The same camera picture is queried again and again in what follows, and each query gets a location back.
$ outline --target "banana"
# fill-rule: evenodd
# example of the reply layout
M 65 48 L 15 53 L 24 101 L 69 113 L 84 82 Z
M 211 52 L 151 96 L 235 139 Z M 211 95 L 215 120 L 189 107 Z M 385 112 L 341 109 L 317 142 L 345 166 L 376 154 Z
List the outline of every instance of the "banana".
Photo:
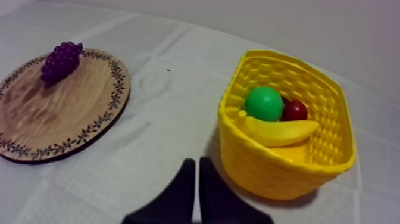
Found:
M 265 122 L 247 116 L 240 111 L 238 128 L 248 137 L 266 147 L 290 145 L 310 137 L 319 127 L 313 120 L 294 120 L 290 122 Z

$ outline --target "wooden plate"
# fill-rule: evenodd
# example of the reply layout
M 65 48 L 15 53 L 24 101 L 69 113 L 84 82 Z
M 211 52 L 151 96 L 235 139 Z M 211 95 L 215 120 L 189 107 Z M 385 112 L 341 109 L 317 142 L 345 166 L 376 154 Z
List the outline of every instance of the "wooden plate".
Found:
M 0 155 L 8 159 L 50 160 L 81 148 L 128 99 L 129 73 L 112 55 L 85 49 L 73 74 L 45 88 L 40 69 L 47 56 L 28 61 L 0 83 Z

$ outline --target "yellow basket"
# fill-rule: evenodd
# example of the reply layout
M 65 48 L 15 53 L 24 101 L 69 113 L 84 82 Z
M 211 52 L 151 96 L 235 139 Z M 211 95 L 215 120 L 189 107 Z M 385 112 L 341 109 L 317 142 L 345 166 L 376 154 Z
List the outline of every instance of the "yellow basket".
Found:
M 265 147 L 236 125 L 248 92 L 269 86 L 302 101 L 308 119 L 320 127 L 302 150 L 303 161 L 279 148 Z M 296 58 L 271 51 L 249 51 L 241 59 L 218 111 L 221 158 L 242 188 L 265 198 L 293 199 L 317 189 L 355 162 L 356 147 L 346 99 L 338 84 Z

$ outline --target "floral border pattern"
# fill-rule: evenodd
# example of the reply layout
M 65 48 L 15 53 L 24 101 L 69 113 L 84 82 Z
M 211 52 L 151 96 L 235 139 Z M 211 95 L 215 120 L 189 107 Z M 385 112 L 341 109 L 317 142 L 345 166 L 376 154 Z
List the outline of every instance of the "floral border pattern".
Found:
M 114 78 L 114 83 L 112 84 L 114 86 L 114 90 L 111 93 L 111 100 L 107 104 L 108 110 L 99 115 L 98 118 L 91 124 L 89 124 L 86 128 L 82 129 L 81 133 L 75 138 L 68 138 L 63 142 L 54 143 L 46 148 L 37 148 L 33 150 L 26 145 L 20 145 L 18 144 L 18 142 L 12 141 L 10 139 L 2 139 L 1 137 L 4 134 L 0 133 L 0 148 L 4 148 L 7 152 L 17 154 L 18 157 L 30 156 L 32 160 L 41 160 L 50 156 L 55 157 L 87 143 L 91 133 L 97 133 L 104 122 L 112 120 L 112 116 L 114 115 L 112 111 L 118 109 L 121 106 L 121 95 L 125 91 L 124 78 L 126 76 L 122 73 L 122 69 L 119 67 L 118 61 L 113 60 L 111 55 L 101 54 L 93 51 L 83 51 L 82 56 L 91 57 L 92 59 L 96 60 L 108 61 L 108 66 L 111 69 L 111 77 Z M 12 75 L 8 76 L 4 80 L 4 83 L 0 86 L 0 100 L 3 97 L 4 90 L 6 90 L 13 81 L 17 80 L 19 75 L 22 74 L 25 69 L 34 64 L 41 63 L 46 58 L 47 55 L 44 55 L 28 61 L 23 66 L 19 67 Z

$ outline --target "white tablecloth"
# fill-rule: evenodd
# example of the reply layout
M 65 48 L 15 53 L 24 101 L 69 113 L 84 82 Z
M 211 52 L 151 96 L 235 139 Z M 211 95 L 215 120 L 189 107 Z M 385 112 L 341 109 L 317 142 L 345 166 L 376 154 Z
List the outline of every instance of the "white tablecloth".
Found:
M 270 49 L 179 21 L 34 2 L 0 17 L 0 78 L 66 40 L 119 57 L 132 76 L 129 103 L 106 135 L 63 161 L 0 159 L 1 224 L 120 223 L 168 185 L 184 158 L 217 158 L 220 97 L 245 51 Z M 286 204 L 232 188 L 277 224 L 400 223 L 399 105 L 319 69 L 346 93 L 359 154 L 354 168 L 314 198 Z M 200 219 L 197 199 L 193 218 Z

